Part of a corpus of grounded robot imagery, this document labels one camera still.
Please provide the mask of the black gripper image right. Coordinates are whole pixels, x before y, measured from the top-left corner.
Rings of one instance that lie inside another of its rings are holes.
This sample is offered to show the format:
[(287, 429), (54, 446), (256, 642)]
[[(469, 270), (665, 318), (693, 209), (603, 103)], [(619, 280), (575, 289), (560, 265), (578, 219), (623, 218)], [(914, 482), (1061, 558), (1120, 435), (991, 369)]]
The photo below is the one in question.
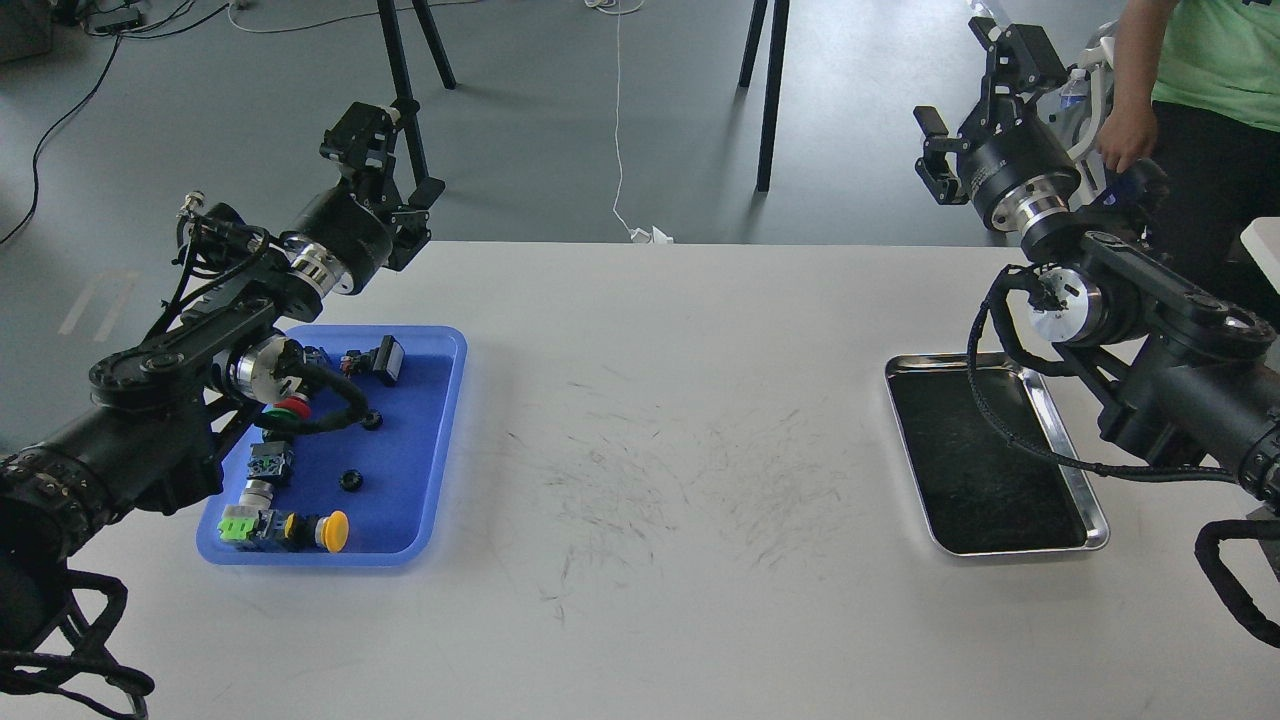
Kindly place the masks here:
[(1062, 234), (1074, 225), (1068, 200), (1082, 178), (1037, 102), (1062, 87), (1069, 70), (1039, 26), (973, 17), (968, 27), (986, 51), (979, 100), (959, 137), (936, 108), (913, 108), (923, 133), (915, 170), (938, 205), (970, 204), (991, 231)]

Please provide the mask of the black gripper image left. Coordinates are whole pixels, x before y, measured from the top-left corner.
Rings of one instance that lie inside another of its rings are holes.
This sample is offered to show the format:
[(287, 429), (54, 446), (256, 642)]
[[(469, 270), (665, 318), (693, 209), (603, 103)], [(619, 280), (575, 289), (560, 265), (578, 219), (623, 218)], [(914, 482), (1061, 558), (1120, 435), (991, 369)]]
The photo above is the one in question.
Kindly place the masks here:
[(426, 177), (401, 204), (394, 182), (401, 128), (396, 104), (353, 102), (323, 136), (320, 155), (339, 167), (342, 181), (282, 236), (291, 273), (319, 296), (360, 293), (380, 269), (406, 269), (433, 238), (430, 210), (445, 182)]

